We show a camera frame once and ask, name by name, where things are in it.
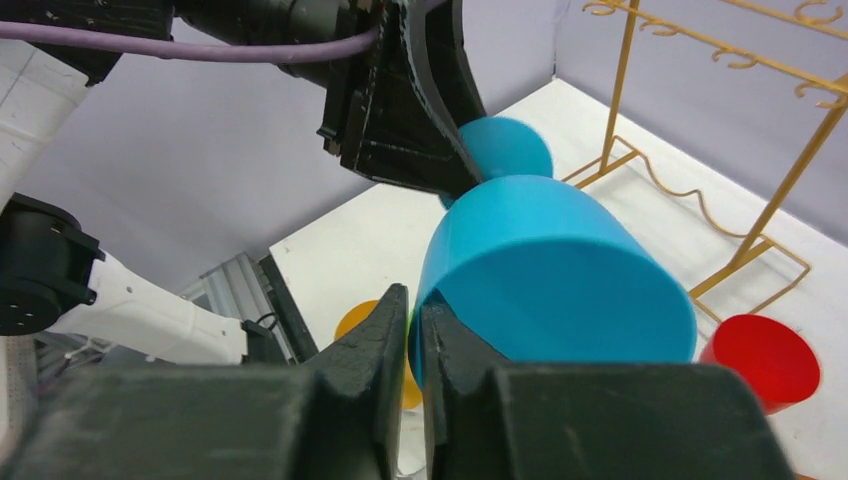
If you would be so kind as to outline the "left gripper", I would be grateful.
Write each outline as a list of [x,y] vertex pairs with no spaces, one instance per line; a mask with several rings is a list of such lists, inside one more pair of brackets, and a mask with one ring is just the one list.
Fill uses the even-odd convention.
[[323,125],[327,151],[375,182],[440,196],[481,183],[459,133],[486,116],[465,49],[461,1],[177,1],[176,15],[228,45],[307,45],[370,29],[366,50],[349,58],[280,64],[327,89],[337,127]]

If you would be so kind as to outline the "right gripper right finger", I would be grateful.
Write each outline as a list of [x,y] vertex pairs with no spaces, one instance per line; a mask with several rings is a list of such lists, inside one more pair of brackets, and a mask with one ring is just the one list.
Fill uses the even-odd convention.
[[790,479],[754,395],[701,364],[505,359],[442,301],[419,313],[432,479]]

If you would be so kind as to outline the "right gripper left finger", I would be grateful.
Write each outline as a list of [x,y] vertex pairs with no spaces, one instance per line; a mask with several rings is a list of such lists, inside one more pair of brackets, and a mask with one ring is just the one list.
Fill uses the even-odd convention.
[[3,464],[5,479],[391,479],[408,291],[385,337],[299,365],[96,367],[65,378]]

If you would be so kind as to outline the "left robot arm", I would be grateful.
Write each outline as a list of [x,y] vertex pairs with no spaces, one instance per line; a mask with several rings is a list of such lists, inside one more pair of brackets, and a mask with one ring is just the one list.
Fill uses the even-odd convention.
[[156,171],[151,127],[58,164],[50,138],[125,54],[270,64],[325,91],[319,135],[343,168],[456,199],[482,173],[460,128],[485,110],[459,1],[5,1],[1,5],[1,332],[85,336],[177,364],[283,363],[268,318],[214,314],[115,257],[199,245],[214,218]]

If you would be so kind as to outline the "blue plastic goblet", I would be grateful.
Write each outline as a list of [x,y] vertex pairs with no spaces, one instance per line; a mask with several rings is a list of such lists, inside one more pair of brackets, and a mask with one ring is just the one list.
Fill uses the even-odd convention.
[[417,383],[423,306],[436,297],[510,360],[691,361],[685,289],[604,206],[554,177],[536,130],[494,116],[460,136],[483,182],[446,203],[424,256],[408,340]]

